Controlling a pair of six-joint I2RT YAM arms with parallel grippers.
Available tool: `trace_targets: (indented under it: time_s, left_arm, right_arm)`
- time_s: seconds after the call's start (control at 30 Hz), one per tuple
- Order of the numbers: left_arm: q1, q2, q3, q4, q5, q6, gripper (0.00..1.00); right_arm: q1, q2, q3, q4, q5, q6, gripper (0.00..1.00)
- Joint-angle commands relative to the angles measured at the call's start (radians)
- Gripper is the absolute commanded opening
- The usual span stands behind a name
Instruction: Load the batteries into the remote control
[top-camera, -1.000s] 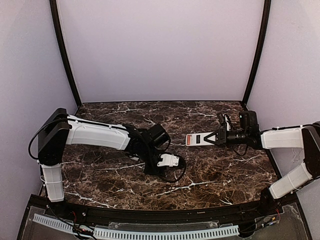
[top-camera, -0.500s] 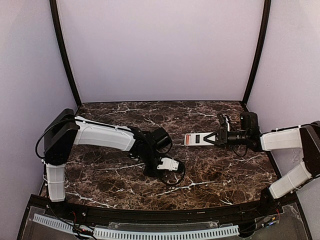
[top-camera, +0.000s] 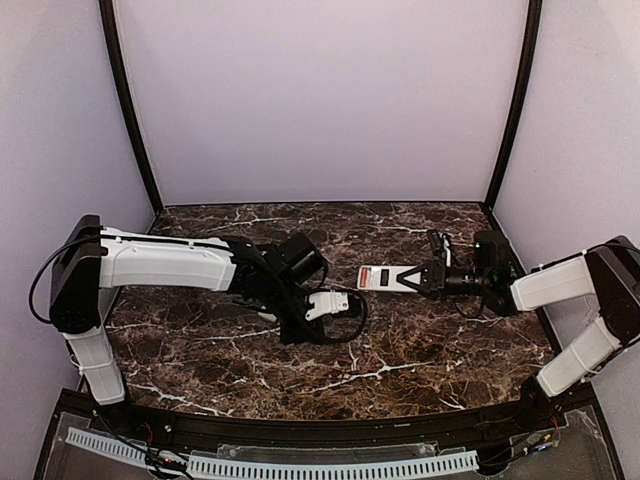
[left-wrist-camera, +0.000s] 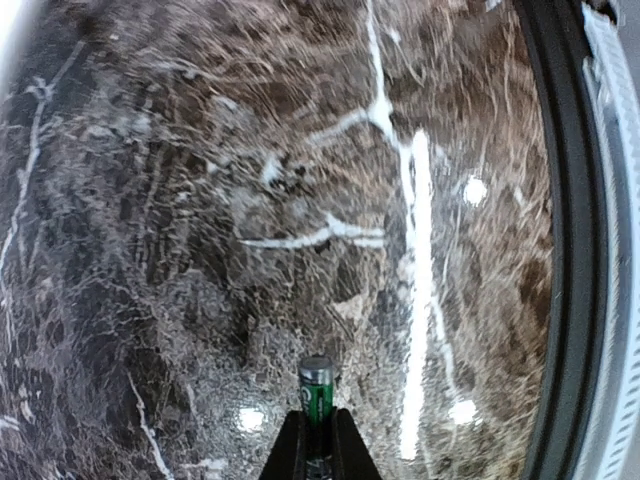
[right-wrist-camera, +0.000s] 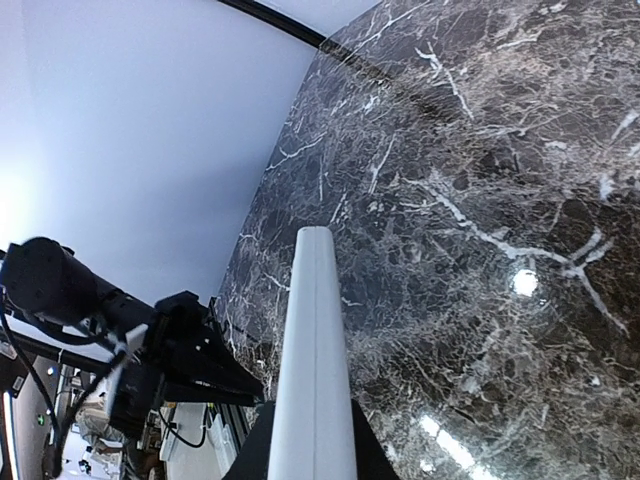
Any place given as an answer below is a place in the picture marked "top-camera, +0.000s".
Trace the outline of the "white red remote control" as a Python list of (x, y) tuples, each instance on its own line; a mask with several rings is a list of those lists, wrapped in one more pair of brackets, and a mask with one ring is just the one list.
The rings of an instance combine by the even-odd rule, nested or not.
[[(361, 268), (370, 267), (372, 269), (371, 284), (368, 288), (359, 287), (359, 276)], [(410, 290), (398, 284), (395, 280), (396, 274), (407, 265), (363, 265), (359, 268), (356, 286), (362, 291), (375, 291), (375, 292), (391, 292), (391, 293), (414, 293)]]

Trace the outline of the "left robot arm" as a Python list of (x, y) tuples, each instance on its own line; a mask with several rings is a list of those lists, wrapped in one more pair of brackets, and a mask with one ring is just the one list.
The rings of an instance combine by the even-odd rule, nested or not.
[(77, 223), (42, 266), (51, 273), (49, 313), (100, 405), (124, 401), (126, 388), (99, 311), (99, 292), (123, 286), (190, 287), (239, 295), (280, 323), (282, 343), (324, 341), (320, 317), (338, 312), (342, 294), (302, 284), (326, 262), (302, 234), (281, 245), (241, 237), (185, 239), (125, 232), (96, 215)]

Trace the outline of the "orange battery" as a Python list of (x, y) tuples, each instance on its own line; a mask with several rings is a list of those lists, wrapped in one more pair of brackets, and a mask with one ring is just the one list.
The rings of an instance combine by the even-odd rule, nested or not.
[(372, 269), (370, 267), (363, 266), (360, 270), (359, 287), (368, 288), (371, 284)]

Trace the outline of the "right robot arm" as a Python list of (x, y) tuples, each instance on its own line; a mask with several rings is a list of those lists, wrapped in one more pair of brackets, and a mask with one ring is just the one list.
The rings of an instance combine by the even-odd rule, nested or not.
[(588, 295), (598, 301), (595, 319), (521, 385), (513, 417), (521, 428), (553, 415), (559, 408), (558, 397), (638, 343), (639, 250), (627, 237), (543, 264), (521, 277), (512, 271), (510, 244), (502, 233), (477, 232), (473, 249), (470, 267), (454, 265), (442, 252), (392, 278), (427, 297), (479, 296), (489, 310), (503, 317)]

